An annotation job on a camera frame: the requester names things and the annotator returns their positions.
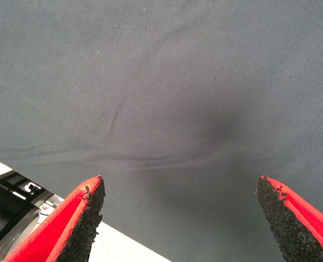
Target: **black rubber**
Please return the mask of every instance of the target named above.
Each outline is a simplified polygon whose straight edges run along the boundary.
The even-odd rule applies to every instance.
[[[279,200],[279,193],[266,178],[259,179],[257,198],[287,262],[323,262],[323,247]]]
[[[102,209],[104,197],[104,182],[101,178],[96,191],[89,197],[87,208],[58,256],[58,262],[87,262],[89,260],[92,243],[97,234],[96,228],[102,220],[99,212]]]

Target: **foam pad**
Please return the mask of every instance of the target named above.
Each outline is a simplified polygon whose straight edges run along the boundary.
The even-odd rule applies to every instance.
[[[323,261],[323,214],[281,182],[262,176],[257,198],[286,261]]]
[[[100,176],[83,182],[4,262],[88,261],[104,196]]]

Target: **gray cloth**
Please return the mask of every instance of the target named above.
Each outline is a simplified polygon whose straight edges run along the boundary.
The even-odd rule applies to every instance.
[[[260,175],[323,212],[323,1],[0,1],[0,161],[172,261],[283,261]]]

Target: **red foam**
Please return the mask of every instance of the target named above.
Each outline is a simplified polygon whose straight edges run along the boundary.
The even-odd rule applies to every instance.
[[[94,193],[102,182],[99,176],[93,177],[66,197],[65,201],[17,248],[4,262],[54,262],[60,255],[76,226],[81,214],[87,207],[86,186]]]
[[[267,180],[280,194],[279,198],[284,200],[284,205],[296,215],[297,219],[309,229],[323,247],[323,214],[288,186],[269,177]]]

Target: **black machine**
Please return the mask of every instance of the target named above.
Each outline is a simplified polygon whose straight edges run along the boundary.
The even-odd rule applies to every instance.
[[[53,194],[15,171],[0,176],[0,261],[28,236]]]

